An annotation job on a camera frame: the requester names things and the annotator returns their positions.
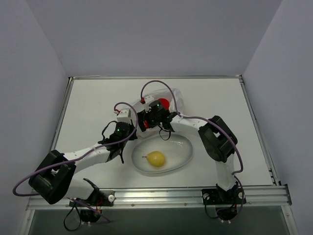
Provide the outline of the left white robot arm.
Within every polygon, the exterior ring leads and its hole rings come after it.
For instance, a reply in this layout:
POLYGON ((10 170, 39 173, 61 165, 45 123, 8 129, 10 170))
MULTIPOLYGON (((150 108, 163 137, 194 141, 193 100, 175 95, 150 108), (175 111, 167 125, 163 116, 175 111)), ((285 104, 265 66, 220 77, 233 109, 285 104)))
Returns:
POLYGON ((126 143, 137 138, 136 128, 137 124, 132 122, 116 122, 108 138, 89 148, 69 153, 50 151, 30 176, 28 184, 51 205, 63 198, 79 198, 87 205, 94 205, 103 194, 86 178, 74 182, 74 174, 122 157, 126 143))

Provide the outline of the yellow fake pear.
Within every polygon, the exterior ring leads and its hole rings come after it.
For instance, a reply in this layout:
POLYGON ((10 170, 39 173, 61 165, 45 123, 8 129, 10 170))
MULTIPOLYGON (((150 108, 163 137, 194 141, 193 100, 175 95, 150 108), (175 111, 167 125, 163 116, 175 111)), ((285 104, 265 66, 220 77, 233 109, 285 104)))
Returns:
POLYGON ((159 151, 153 151, 146 156, 143 156, 147 162, 153 167, 162 167, 165 164, 165 156, 159 151))

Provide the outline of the white plastic bag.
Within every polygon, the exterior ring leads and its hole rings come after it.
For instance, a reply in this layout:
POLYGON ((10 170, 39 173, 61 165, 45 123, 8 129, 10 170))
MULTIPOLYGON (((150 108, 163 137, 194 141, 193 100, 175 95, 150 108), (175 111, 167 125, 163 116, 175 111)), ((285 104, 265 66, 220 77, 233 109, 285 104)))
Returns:
MULTIPOLYGON (((184 110, 184 103, 182 99, 182 94, 179 89, 172 89, 174 97, 177 102, 177 107, 179 111, 184 110)), ((153 101, 157 100, 162 105, 162 107, 166 110, 166 114, 171 112, 175 112, 175 103, 173 101, 173 96, 168 89, 159 89, 152 91, 144 95, 144 100, 148 101, 148 104, 151 104, 153 101)), ((154 135, 157 131, 159 131, 159 127, 161 126, 160 122, 153 123, 151 121, 152 118, 156 117, 156 115, 150 115, 150 112, 145 111, 146 104, 142 104, 139 99, 135 100, 131 103, 134 109, 137 111, 137 115, 139 118, 138 127, 137 127, 137 135, 141 138, 146 138, 148 136, 154 135)))

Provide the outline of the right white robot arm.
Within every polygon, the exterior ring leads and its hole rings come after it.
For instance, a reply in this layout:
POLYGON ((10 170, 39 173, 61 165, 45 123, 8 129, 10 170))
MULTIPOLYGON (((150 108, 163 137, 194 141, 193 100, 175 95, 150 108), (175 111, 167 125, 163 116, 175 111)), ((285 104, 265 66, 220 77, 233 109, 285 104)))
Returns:
POLYGON ((165 109, 159 100, 153 101, 149 110, 142 110, 137 115, 143 132, 160 127, 167 132, 184 132, 200 137, 207 154, 216 163, 218 198, 228 202, 235 196, 234 147, 238 140, 221 117, 187 117, 165 109))

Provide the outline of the red yellow fake peach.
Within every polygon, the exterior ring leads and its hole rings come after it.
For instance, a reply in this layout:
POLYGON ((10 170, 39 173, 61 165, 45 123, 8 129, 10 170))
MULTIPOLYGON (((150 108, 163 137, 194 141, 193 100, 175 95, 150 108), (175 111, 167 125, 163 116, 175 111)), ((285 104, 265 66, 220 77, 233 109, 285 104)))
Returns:
POLYGON ((145 126, 146 129, 149 128, 149 124, 148 124, 148 122, 147 122, 146 120, 143 122, 143 124, 144 124, 144 126, 145 126))

